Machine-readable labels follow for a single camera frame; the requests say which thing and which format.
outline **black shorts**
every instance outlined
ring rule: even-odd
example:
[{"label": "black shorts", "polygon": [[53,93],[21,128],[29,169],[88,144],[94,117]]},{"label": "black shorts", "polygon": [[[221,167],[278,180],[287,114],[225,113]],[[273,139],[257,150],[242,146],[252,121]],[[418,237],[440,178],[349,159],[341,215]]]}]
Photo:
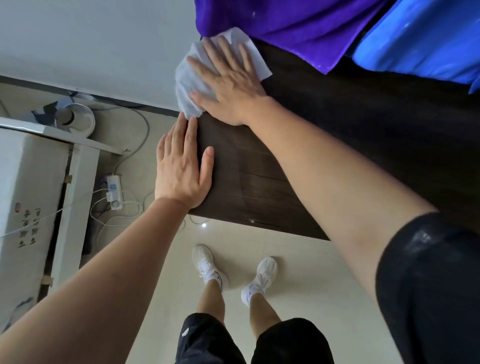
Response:
[{"label": "black shorts", "polygon": [[[252,364],[333,364],[325,336],[310,321],[293,318],[266,330],[257,340]],[[176,364],[245,364],[225,326],[209,314],[192,314],[180,332]]]}]

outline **purple cloth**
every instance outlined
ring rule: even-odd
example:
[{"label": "purple cloth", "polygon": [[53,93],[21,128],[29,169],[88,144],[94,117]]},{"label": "purple cloth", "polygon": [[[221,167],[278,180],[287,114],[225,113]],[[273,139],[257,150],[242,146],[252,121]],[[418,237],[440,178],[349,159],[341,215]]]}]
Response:
[{"label": "purple cloth", "polygon": [[203,36],[234,26],[328,73],[388,0],[195,0]]}]

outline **forearm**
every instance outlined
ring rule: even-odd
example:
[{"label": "forearm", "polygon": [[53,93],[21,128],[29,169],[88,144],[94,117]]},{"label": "forearm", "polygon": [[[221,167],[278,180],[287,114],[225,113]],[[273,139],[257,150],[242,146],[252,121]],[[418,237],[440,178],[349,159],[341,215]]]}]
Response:
[{"label": "forearm", "polygon": [[0,339],[0,362],[124,363],[188,208],[156,200]]},{"label": "forearm", "polygon": [[247,124],[280,163],[300,201],[375,297],[375,272],[393,235],[435,211],[427,201],[328,133],[261,97]]}]

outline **person's left arm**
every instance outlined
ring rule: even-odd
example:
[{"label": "person's left arm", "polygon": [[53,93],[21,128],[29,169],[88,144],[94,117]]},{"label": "person's left arm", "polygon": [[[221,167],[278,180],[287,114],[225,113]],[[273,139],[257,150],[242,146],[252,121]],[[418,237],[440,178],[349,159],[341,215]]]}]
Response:
[{"label": "person's left arm", "polygon": [[0,337],[0,363],[124,363],[170,244],[206,197],[213,148],[199,170],[197,120],[181,113],[157,148],[155,201],[57,292]]}]

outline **hand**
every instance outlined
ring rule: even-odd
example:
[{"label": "hand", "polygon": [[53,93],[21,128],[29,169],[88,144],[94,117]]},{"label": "hand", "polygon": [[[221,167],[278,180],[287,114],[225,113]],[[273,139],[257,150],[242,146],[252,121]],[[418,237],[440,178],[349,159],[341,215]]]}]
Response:
[{"label": "hand", "polygon": [[155,199],[175,199],[188,209],[199,206],[212,185],[213,161],[213,147],[209,146],[198,170],[197,118],[187,122],[181,112],[156,149]]},{"label": "hand", "polygon": [[199,60],[189,57],[188,63],[195,69],[201,79],[216,91],[217,100],[212,100],[199,92],[192,92],[192,100],[204,108],[213,117],[230,125],[246,124],[245,111],[252,107],[252,101],[265,96],[250,55],[243,44],[239,45],[243,66],[235,58],[230,44],[222,36],[218,41],[225,59],[221,57],[209,40],[203,45],[220,76],[213,73]]}]

